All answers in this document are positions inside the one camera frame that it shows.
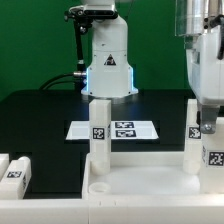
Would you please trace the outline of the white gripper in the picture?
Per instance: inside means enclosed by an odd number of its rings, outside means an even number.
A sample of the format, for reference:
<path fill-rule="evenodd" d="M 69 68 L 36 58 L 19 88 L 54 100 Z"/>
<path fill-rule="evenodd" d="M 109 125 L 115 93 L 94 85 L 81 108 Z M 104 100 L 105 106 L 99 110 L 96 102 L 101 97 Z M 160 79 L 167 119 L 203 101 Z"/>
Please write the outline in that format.
<path fill-rule="evenodd" d="M 203 134 L 214 134 L 220 107 L 224 105 L 224 58 L 218 59 L 221 36 L 218 29 L 194 38 L 186 50 L 188 81 L 196 98 L 197 123 Z"/>

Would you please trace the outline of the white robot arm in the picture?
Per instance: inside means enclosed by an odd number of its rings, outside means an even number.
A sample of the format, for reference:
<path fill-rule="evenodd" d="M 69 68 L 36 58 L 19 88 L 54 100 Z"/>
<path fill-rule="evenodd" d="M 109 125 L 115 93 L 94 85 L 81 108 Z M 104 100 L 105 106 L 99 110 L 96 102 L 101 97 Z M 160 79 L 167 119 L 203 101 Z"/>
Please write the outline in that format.
<path fill-rule="evenodd" d="M 92 62 L 87 67 L 84 95 L 123 98 L 138 90 L 127 60 L 128 26 L 117 0 L 81 0 L 69 10 L 81 33 L 93 30 Z M 188 81 L 204 134 L 216 132 L 224 105 L 224 0 L 176 0 L 176 34 L 185 38 Z"/>

